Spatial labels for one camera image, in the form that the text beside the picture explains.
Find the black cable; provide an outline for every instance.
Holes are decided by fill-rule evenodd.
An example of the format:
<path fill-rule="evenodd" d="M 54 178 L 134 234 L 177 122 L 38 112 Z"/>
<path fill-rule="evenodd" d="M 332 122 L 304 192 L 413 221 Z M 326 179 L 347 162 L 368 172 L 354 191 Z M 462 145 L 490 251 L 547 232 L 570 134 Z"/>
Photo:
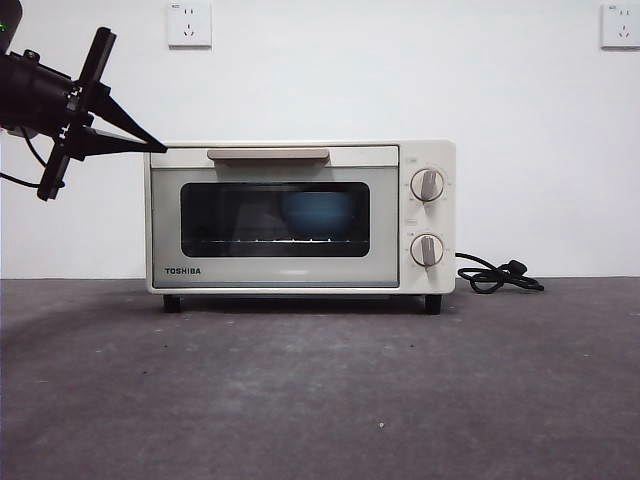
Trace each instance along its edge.
<path fill-rule="evenodd" d="M 36 157 L 36 160 L 38 160 L 38 163 L 40 163 L 40 165 L 42 165 L 43 167 L 47 167 L 47 162 L 45 162 L 42 157 L 38 154 L 38 152 L 36 151 L 35 147 L 33 146 L 33 143 L 31 143 L 31 139 L 29 138 L 29 136 L 27 135 L 27 130 L 20 126 L 18 127 L 20 129 L 20 132 L 22 133 L 22 136 L 24 137 L 25 141 L 27 142 L 27 146 L 29 147 L 29 150 L 31 150 L 31 153 L 33 153 L 33 156 Z M 2 173 L 0 172 L 0 178 L 4 178 L 5 180 L 9 180 L 10 182 L 13 183 L 17 183 L 18 185 L 22 185 L 23 187 L 29 187 L 29 188 L 38 188 L 40 187 L 39 183 L 31 183 L 31 182 L 27 182 L 25 180 L 20 180 L 19 178 L 16 177 L 12 177 L 11 175 L 7 175 L 6 173 Z M 60 180 L 60 182 L 58 183 L 58 188 L 63 188 L 64 187 L 64 182 L 62 180 Z"/>
<path fill-rule="evenodd" d="M 5 180 L 9 180 L 10 182 L 17 183 L 18 185 L 22 185 L 24 187 L 38 188 L 40 184 L 38 183 L 30 183 L 25 182 L 24 180 L 20 180 L 19 178 L 12 177 L 11 175 L 7 175 L 6 173 L 0 172 L 0 178 L 4 178 Z"/>
<path fill-rule="evenodd" d="M 493 293 L 506 284 L 515 285 L 525 290 L 543 291 L 544 287 L 534 279 L 525 277 L 527 266 L 517 260 L 511 260 L 509 263 L 495 267 L 486 260 L 469 255 L 468 253 L 456 253 L 456 257 L 466 258 L 484 265 L 487 268 L 461 268 L 458 275 L 467 280 L 471 284 L 471 288 L 476 293 L 489 294 Z M 493 283 L 491 287 L 480 288 L 479 283 Z"/>
<path fill-rule="evenodd" d="M 24 137 L 25 141 L 27 142 L 27 146 L 29 147 L 29 150 L 31 150 L 31 153 L 33 153 L 33 156 L 36 157 L 36 159 L 38 160 L 40 165 L 42 165 L 43 167 L 46 167 L 47 166 L 47 162 L 45 162 L 42 159 L 42 157 L 38 154 L 38 152 L 36 151 L 35 147 L 33 146 L 33 143 L 31 143 L 31 139 L 27 135 L 27 130 L 24 127 L 18 127 L 18 128 L 20 128 L 20 132 L 22 132 L 22 136 Z"/>

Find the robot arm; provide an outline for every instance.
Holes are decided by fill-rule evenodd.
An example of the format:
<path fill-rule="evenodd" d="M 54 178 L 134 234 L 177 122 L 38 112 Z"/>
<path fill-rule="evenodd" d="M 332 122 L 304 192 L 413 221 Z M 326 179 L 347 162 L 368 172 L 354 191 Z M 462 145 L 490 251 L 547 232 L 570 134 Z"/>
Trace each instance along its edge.
<path fill-rule="evenodd" d="M 80 77 L 72 80 L 40 63 L 40 56 L 6 54 L 22 16 L 18 0 L 0 3 L 0 125 L 28 137 L 41 133 L 54 141 L 38 197 L 55 198 L 71 158 L 118 152 L 159 152 L 167 149 L 142 129 L 110 96 L 100 82 L 116 36 L 99 28 Z M 98 115 L 131 134 L 126 138 L 91 128 Z"/>

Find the temperature knob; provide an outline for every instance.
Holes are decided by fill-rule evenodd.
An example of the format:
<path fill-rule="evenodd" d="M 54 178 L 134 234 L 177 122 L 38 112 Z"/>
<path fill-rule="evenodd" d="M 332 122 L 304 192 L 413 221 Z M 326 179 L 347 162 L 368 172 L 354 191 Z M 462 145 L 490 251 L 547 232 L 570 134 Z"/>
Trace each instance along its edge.
<path fill-rule="evenodd" d="M 444 247 L 435 235 L 420 235 L 411 243 L 411 256 L 418 265 L 432 267 L 442 260 Z"/>
<path fill-rule="evenodd" d="M 444 180 L 436 170 L 425 168 L 411 179 L 411 191 L 419 200 L 432 202 L 442 195 Z"/>

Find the electrical socket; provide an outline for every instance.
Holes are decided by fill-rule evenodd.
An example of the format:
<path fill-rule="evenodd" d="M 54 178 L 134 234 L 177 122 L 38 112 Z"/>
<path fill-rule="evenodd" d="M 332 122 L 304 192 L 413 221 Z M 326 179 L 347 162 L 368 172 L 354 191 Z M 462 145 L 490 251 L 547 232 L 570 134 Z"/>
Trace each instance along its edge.
<path fill-rule="evenodd" d="M 640 3 L 602 5 L 602 48 L 640 49 Z"/>
<path fill-rule="evenodd" d="M 167 6 L 169 47 L 211 47 L 211 4 L 172 2 Z"/>

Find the toshiba logo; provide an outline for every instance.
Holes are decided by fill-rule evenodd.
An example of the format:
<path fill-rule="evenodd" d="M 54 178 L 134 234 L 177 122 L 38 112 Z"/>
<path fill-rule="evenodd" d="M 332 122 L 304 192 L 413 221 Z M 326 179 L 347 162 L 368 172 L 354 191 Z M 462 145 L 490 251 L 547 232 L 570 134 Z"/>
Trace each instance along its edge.
<path fill-rule="evenodd" d="M 198 267 L 166 267 L 164 271 L 168 275 L 200 275 L 202 273 Z"/>

